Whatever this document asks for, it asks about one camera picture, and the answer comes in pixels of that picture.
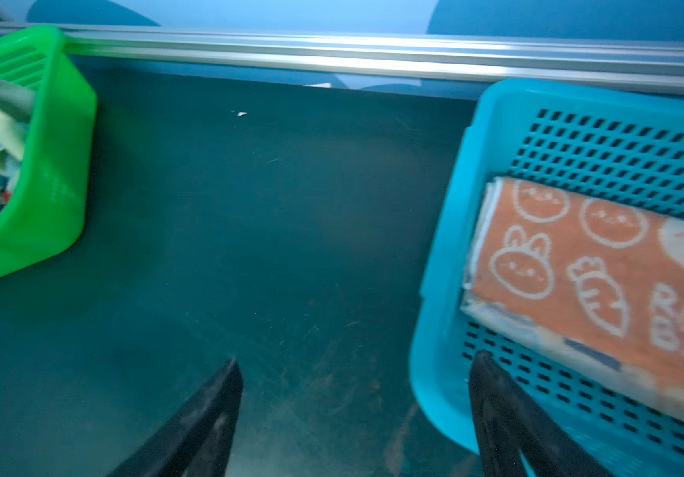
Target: dark green table surface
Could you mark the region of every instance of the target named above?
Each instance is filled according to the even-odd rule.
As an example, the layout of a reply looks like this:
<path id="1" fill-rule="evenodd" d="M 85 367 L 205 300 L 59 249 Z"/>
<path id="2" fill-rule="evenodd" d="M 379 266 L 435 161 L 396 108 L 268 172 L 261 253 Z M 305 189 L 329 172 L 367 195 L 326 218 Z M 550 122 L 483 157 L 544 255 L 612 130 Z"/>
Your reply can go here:
<path id="1" fill-rule="evenodd" d="M 85 233 L 0 279 L 0 476 L 104 475 L 229 357 L 230 477 L 479 475 L 408 384 L 474 104 L 85 75 Z"/>

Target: green plastic basket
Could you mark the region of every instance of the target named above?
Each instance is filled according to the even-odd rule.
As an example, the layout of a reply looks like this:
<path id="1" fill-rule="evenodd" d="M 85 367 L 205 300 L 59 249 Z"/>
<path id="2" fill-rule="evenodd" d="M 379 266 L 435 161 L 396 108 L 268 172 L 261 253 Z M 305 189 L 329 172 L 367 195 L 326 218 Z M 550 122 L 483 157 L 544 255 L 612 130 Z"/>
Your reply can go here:
<path id="1" fill-rule="evenodd" d="M 85 224 L 95 92 L 55 27 L 0 38 L 0 80 L 37 91 L 21 177 L 0 213 L 0 277 L 69 248 Z"/>

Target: orange towel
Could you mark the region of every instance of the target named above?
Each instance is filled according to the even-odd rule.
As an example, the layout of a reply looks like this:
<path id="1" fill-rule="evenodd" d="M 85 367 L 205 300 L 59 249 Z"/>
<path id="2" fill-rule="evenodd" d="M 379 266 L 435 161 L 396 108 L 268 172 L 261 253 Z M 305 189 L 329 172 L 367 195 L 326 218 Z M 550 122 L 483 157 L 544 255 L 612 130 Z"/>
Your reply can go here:
<path id="1" fill-rule="evenodd" d="M 466 288 L 490 328 L 684 420 L 684 221 L 500 178 Z"/>

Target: blue plastic basket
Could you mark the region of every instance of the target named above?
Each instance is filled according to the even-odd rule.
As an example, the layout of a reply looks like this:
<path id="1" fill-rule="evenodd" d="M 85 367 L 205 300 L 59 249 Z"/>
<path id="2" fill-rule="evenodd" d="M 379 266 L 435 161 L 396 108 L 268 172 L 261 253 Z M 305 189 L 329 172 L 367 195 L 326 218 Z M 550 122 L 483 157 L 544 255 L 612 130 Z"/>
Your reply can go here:
<path id="1" fill-rule="evenodd" d="M 684 219 L 684 101 L 510 79 L 466 130 L 422 282 L 414 394 L 446 436 L 477 451 L 472 357 L 489 350 L 552 418 L 616 475 L 684 475 L 684 422 L 621 396 L 459 311 L 485 184 L 511 176 Z"/>

